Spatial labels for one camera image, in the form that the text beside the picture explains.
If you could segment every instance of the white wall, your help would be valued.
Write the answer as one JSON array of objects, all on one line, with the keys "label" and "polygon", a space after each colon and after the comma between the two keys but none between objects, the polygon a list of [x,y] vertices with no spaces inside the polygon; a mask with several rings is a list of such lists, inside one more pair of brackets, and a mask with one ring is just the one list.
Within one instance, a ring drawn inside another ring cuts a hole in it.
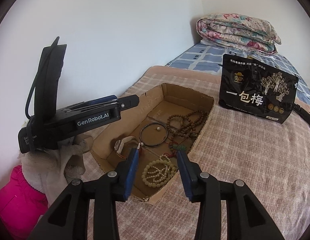
[{"label": "white wall", "polygon": [[18,163],[17,134],[43,47],[56,36],[67,44],[63,107],[120,95],[149,67],[177,57],[199,41],[191,26],[202,14],[201,0],[18,0],[0,25],[0,188]]},{"label": "white wall", "polygon": [[278,51],[310,87],[310,18],[297,0],[202,0],[204,13],[239,13],[269,21],[282,39]]}]

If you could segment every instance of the bangle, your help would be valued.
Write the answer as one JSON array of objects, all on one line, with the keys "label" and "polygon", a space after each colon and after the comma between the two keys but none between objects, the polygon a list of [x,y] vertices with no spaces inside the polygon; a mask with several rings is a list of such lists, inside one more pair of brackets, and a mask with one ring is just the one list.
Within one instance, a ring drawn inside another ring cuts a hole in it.
[{"label": "bangle", "polygon": [[[156,143],[156,144],[146,144],[146,143],[143,142],[143,140],[142,140],[142,132],[145,130],[146,127],[149,127],[149,126],[152,125],[152,124],[157,124],[157,125],[160,125],[160,126],[164,127],[164,129],[165,129],[165,131],[166,131],[166,135],[165,135],[164,140],[162,140],[160,143]],[[160,123],[160,122],[151,122],[151,123],[145,125],[145,126],[141,129],[141,131],[140,131],[140,133],[139,133],[139,139],[140,139],[140,141],[141,141],[145,146],[148,146],[148,147],[155,147],[155,146],[158,146],[158,145],[162,144],[163,142],[165,142],[167,136],[168,136],[167,127],[166,127],[165,125],[163,125],[162,123]]]},{"label": "bangle", "polygon": [[124,144],[127,143],[127,142],[130,142],[130,141],[135,141],[138,144],[136,149],[138,150],[139,156],[141,156],[141,154],[142,154],[142,146],[144,144],[143,143],[139,143],[135,136],[128,136],[128,137],[123,138],[122,140],[118,140],[115,143],[114,150],[116,151],[116,154],[119,157],[121,157],[122,159],[125,159],[125,160],[127,159],[127,157],[122,155],[122,150],[123,150]]}]

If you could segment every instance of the tree illustration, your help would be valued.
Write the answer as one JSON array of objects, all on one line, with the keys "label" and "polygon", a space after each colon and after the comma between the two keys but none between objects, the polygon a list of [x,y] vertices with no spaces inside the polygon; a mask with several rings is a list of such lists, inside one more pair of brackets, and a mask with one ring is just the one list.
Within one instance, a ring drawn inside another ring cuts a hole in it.
[{"label": "tree illustration", "polygon": [[277,92],[279,84],[284,83],[284,78],[282,76],[281,72],[274,73],[271,75],[271,78],[273,79],[273,82],[275,83],[274,92]]},{"label": "tree illustration", "polygon": [[287,88],[287,84],[284,83],[284,82],[283,83],[279,83],[277,91],[280,93],[280,95],[276,97],[276,99],[279,102],[282,101],[284,95],[288,95],[289,94],[289,90]]},{"label": "tree illustration", "polygon": [[270,88],[275,87],[275,83],[274,83],[273,78],[271,76],[268,76],[266,78],[262,78],[261,84],[265,88],[265,90],[264,90],[265,95],[267,95],[267,92]]}]

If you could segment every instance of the black ring bangle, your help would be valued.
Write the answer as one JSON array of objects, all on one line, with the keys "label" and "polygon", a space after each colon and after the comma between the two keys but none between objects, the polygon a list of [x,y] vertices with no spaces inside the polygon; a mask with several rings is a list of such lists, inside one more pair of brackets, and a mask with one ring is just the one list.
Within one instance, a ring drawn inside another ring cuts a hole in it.
[{"label": "black ring bangle", "polygon": [[[157,125],[160,125],[160,126],[164,127],[164,129],[166,130],[166,136],[165,136],[164,140],[162,140],[160,143],[157,143],[157,144],[146,144],[146,143],[143,142],[143,140],[142,140],[142,132],[144,131],[144,129],[145,129],[146,127],[149,127],[149,126],[152,125],[152,124],[157,124]],[[160,123],[160,122],[151,122],[151,123],[145,125],[145,126],[141,129],[141,131],[140,131],[140,133],[139,133],[139,139],[140,139],[141,142],[144,144],[144,146],[148,146],[148,147],[155,147],[155,146],[158,146],[158,145],[162,144],[163,142],[165,142],[167,136],[168,136],[167,127],[166,127],[165,125],[163,125],[162,123]]]}]

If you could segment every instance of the watch face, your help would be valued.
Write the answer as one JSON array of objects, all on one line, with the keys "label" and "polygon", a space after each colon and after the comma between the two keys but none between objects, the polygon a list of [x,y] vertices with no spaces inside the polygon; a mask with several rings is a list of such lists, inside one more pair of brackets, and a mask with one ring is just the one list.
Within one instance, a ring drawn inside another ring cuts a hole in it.
[{"label": "watch face", "polygon": [[115,149],[115,151],[117,151],[118,150],[118,148],[119,148],[119,145],[120,145],[120,140],[118,140],[116,143],[115,143],[115,147],[114,147],[114,149]]}]

